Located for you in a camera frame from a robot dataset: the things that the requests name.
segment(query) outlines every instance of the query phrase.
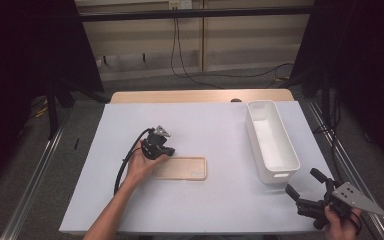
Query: white table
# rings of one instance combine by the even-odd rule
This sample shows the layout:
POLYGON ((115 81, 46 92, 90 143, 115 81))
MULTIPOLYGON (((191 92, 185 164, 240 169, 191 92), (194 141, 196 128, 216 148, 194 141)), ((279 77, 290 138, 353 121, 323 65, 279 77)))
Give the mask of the white table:
MULTIPOLYGON (((331 176, 297 102, 276 102, 301 168, 290 184, 303 198, 319 200, 324 185, 315 167, 331 176)), ((60 231, 86 232, 112 197, 121 160, 148 127, 172 134, 166 145, 178 156, 205 156, 205 181, 154 178, 133 194, 119 232, 138 234, 263 234, 314 231, 297 215, 285 185, 258 178, 245 129, 245 103, 142 103, 106 106, 60 231)))

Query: metal bar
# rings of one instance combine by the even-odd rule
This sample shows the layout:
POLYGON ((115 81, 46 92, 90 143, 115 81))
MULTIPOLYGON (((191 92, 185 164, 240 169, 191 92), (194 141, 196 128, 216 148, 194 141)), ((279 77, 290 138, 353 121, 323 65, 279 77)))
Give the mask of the metal bar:
POLYGON ((52 156, 55 152, 55 149, 58 146, 59 140, 61 139, 62 132, 64 130, 65 125, 68 122, 70 117, 71 110, 68 115, 65 117, 63 123, 58 128, 58 131, 55 133, 54 138, 48 140, 48 144, 46 145, 45 151, 40 158, 40 161, 36 167, 35 172, 33 173, 32 178, 30 179, 29 184, 26 187, 26 190, 21 197, 17 208, 11 216, 8 224, 5 227, 4 232, 1 235, 0 240, 15 240, 18 237, 18 234, 21 231, 21 228, 26 220, 27 214, 30 210, 31 205, 33 204, 34 197, 40 187, 40 183, 42 181, 43 175, 46 172, 46 169, 49 165, 49 162, 52 159, 52 156))
MULTIPOLYGON (((322 112, 320 110, 319 105, 314 101, 310 100, 309 105, 311 110, 313 111, 313 114, 317 120, 317 122, 322 126, 324 124, 322 112)), ((330 131, 325 131, 324 135, 326 137, 326 140, 329 142, 329 144, 332 144, 333 136, 330 131)), ((350 157, 346 153, 344 147, 342 146, 339 139, 336 137, 336 147, 335 155, 339 159, 339 162, 341 166, 343 167, 345 173, 347 174, 351 184, 356 186, 362 193, 364 193, 368 198, 370 198, 373 202, 376 203, 376 200, 373 196, 373 194, 370 192, 366 184, 364 183, 363 179, 361 178, 360 174, 358 173, 357 169, 355 168, 354 164, 352 163, 350 157)), ((384 217, 380 217, 373 213, 368 213, 369 217, 373 221, 374 225, 376 226, 379 234, 381 235, 382 239, 384 239, 384 217)))
POLYGON ((116 13, 80 13, 78 15, 32 15, 34 20, 44 21, 81 21, 101 22, 119 20, 146 20, 170 18, 200 18, 200 17, 235 17, 259 15, 297 15, 310 14, 315 8, 303 7, 272 7, 272 8, 238 8, 238 9, 191 9, 191 10, 164 10, 143 12, 116 12, 116 13))
POLYGON ((52 82, 50 79, 47 80, 46 86, 46 98, 48 103, 48 114, 49 114, 49 140, 51 140, 55 133, 58 131, 58 116, 57 107, 55 103, 55 95, 52 89, 52 82))
POLYGON ((330 122, 330 79, 329 74, 323 72, 322 81, 322 117, 327 126, 332 127, 330 122))

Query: white plastic container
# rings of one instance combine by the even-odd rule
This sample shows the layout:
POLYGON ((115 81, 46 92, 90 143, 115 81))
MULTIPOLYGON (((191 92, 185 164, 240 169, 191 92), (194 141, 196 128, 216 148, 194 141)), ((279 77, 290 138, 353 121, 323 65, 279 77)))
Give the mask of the white plastic container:
POLYGON ((246 128, 261 181, 288 182, 300 162, 275 103, 249 102, 246 128))

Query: silver metal plate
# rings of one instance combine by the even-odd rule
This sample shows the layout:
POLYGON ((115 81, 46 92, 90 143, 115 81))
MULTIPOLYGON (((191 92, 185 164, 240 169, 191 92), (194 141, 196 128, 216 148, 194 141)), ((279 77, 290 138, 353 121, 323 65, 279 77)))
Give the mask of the silver metal plate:
POLYGON ((163 136, 163 137, 170 137, 170 133, 168 133, 163 127, 161 126, 158 126, 155 130, 154 130, 154 134, 155 135, 159 135, 159 136, 163 136))
POLYGON ((364 196, 362 192, 349 182, 346 182, 337 188, 333 192, 333 195, 351 207, 360 208, 384 216, 384 211, 376 203, 364 196))

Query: human hand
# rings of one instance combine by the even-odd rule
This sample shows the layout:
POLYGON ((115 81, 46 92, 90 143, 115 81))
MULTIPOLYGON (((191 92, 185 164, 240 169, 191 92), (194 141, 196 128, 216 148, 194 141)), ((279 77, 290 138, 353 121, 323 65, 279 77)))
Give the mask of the human hand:
POLYGON ((141 143, 142 141, 138 142, 134 147, 134 152, 129 160, 127 175, 123 182, 123 184, 130 184, 133 188, 136 188, 141 182, 148 178, 156 166, 168 159, 166 154, 159 156, 155 160, 146 158, 142 153, 141 143))
MULTIPOLYGON (((355 213, 350 215, 350 218, 359 224, 359 219, 357 216, 360 216, 361 210, 353 208, 352 212, 355 213)), ((349 219, 341 219, 339 216, 332 210, 329 206, 325 207, 325 215, 329 224, 326 225, 326 239, 327 240, 354 240, 357 239, 357 228, 354 224, 351 223, 349 219)))

